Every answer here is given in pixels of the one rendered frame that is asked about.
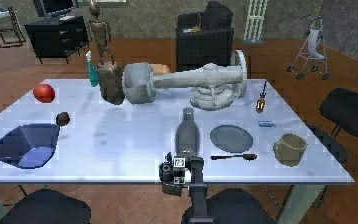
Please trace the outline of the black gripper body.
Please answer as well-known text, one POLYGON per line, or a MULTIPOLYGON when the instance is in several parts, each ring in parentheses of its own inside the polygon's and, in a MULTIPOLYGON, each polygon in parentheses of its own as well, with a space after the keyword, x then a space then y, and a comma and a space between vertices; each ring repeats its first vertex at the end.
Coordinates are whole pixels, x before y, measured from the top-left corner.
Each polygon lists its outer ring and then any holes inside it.
POLYGON ((180 197, 184 186, 184 159, 168 153, 159 165, 159 178, 164 194, 180 197))

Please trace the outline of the grey bottle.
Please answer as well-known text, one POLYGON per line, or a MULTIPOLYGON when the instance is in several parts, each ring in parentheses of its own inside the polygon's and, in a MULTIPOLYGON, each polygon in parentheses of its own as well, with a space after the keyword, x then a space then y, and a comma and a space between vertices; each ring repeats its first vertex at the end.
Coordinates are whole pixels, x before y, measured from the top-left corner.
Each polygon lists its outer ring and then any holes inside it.
POLYGON ((197 157, 200 148, 200 132, 194 118, 194 109, 185 107, 182 121, 175 133, 175 152, 186 160, 197 157))

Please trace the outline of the teal spray bottle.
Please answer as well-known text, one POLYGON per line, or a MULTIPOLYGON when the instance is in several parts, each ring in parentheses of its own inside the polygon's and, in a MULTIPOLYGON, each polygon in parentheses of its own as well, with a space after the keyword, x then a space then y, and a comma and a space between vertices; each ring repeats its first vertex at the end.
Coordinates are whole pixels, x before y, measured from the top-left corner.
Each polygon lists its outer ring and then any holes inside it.
POLYGON ((87 74, 92 87, 96 87, 99 84, 98 72, 97 69, 92 64, 92 55, 91 52, 88 51, 86 53, 87 60, 87 74))

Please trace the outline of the white table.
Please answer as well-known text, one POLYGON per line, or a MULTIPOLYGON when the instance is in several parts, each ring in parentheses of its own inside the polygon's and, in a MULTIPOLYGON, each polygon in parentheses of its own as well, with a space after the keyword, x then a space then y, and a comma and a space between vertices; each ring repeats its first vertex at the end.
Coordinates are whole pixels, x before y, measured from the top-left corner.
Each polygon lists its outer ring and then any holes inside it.
MULTIPOLYGON (((204 179, 213 184, 292 184, 295 190, 281 223, 297 224, 323 186, 353 179, 269 83, 264 110, 256 111, 264 82, 249 80, 245 96, 226 109, 195 112, 204 179), (258 121, 272 121, 276 127, 259 127, 258 121), (225 155, 210 140, 211 130, 223 124, 239 126, 253 136, 256 160, 210 159, 225 155), (297 166, 285 166, 275 158, 273 145, 286 133, 308 143, 297 166)), ((51 84, 57 91, 53 103, 40 104, 25 94, 0 113, 0 138, 19 125, 51 123, 66 111, 71 121, 60 131, 54 157, 37 169, 0 162, 0 183, 158 182, 158 166, 175 148, 175 131, 189 104, 188 90, 160 90, 152 104, 112 106, 85 79, 54 79, 51 84)))

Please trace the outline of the grey plate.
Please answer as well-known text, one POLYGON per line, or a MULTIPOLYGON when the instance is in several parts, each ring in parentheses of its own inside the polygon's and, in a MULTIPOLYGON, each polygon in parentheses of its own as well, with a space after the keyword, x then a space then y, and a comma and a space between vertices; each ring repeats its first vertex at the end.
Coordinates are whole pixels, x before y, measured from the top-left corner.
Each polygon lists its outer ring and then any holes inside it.
POLYGON ((245 129, 235 125, 220 125, 210 132, 212 144, 220 151, 243 153, 253 146, 253 137, 245 129))

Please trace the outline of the black spoon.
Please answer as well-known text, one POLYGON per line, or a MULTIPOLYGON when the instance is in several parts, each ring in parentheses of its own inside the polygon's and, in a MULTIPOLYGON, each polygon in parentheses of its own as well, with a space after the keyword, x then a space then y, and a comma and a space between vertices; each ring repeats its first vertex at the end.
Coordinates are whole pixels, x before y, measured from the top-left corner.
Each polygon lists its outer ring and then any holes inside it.
POLYGON ((252 161, 257 158, 257 155, 248 153, 248 154, 238 154, 238 155, 212 155, 212 156, 210 156, 211 160, 221 160, 221 159, 229 159, 229 158, 243 158, 245 160, 252 161))

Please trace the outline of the grey dumbbell-shaped sculpture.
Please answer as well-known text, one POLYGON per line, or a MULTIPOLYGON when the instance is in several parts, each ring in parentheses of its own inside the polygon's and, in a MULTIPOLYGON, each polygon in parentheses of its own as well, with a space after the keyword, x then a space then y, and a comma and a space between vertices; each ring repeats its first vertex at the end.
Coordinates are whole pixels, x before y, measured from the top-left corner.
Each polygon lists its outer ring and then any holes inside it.
POLYGON ((241 50, 232 53, 231 64, 226 67, 208 63, 198 69, 163 75, 156 75, 146 62, 127 64, 122 87, 131 104, 152 103, 160 88, 193 88, 191 105, 216 111, 231 105, 234 98, 245 95, 247 65, 241 50))

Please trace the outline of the tan bread loaf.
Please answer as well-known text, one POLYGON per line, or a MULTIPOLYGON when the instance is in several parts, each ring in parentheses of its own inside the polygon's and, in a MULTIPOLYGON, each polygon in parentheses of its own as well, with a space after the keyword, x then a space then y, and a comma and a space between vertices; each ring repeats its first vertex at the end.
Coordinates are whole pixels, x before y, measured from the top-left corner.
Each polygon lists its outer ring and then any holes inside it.
POLYGON ((168 65, 152 64, 151 67, 155 75, 163 75, 171 72, 171 69, 168 65))

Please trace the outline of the dark brown ball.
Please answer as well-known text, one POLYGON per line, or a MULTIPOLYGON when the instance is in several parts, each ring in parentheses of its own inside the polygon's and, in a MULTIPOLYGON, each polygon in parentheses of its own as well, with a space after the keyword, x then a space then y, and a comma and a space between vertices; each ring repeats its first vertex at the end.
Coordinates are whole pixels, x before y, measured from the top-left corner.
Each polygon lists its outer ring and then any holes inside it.
POLYGON ((56 124, 66 126, 70 122, 70 116, 67 112, 61 112, 56 116, 56 124))

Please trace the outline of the olive green cup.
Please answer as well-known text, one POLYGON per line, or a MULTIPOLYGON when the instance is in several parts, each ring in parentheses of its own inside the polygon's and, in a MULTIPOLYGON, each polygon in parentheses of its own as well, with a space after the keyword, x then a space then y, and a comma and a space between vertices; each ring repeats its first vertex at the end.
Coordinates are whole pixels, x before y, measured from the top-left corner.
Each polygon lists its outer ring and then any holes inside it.
POLYGON ((295 134, 286 133, 273 145, 275 158, 283 165, 297 166, 308 146, 307 141, 295 134))

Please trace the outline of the red ball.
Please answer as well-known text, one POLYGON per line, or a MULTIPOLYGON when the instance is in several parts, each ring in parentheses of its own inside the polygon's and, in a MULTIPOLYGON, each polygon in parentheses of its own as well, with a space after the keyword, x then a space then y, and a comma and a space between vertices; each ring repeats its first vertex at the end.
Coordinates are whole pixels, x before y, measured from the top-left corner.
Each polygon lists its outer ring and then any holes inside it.
POLYGON ((41 103, 51 103, 55 99, 55 90, 49 84, 39 84, 33 88, 33 96, 41 103))

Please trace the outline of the black television stand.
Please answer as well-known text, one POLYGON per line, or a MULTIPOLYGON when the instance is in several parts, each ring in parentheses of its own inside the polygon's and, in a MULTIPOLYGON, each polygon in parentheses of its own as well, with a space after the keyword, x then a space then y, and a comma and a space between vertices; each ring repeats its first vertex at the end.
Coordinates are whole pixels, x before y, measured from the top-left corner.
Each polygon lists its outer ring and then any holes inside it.
POLYGON ((26 24, 25 29, 40 63, 43 58, 68 57, 89 44, 86 25, 82 16, 66 20, 37 21, 26 24))

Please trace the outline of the grey walker with wheels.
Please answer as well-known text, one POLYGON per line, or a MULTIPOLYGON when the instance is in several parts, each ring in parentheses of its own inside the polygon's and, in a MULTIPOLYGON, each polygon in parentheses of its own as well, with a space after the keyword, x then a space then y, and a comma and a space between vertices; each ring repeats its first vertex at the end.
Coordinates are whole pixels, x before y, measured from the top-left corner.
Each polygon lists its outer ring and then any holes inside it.
POLYGON ((320 15, 313 16, 311 13, 304 14, 302 19, 304 18, 308 19, 309 28, 303 45, 286 71, 293 72, 295 78, 301 80, 304 78, 304 69, 307 64, 312 62, 310 71, 319 73, 323 80, 327 80, 331 74, 328 71, 323 18, 320 15))

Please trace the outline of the black television set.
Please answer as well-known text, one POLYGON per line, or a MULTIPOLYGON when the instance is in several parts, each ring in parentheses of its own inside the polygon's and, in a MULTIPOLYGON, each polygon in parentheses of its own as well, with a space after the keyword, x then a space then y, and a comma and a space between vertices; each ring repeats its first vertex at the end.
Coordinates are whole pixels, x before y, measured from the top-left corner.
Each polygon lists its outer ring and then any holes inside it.
POLYGON ((76 8, 75 0, 33 0, 37 15, 46 22, 69 18, 68 13, 76 8))

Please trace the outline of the dark frame chair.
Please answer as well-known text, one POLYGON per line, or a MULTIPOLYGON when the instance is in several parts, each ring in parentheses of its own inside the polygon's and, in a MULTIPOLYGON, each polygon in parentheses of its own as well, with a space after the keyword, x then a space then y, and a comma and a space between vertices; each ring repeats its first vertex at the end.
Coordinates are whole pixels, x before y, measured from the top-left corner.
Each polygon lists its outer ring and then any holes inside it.
POLYGON ((26 39, 20 28, 16 13, 12 7, 9 7, 7 12, 10 16, 11 26, 0 27, 0 48, 21 47, 26 42, 26 39), (16 40, 6 41, 4 38, 5 33, 14 33, 16 40))

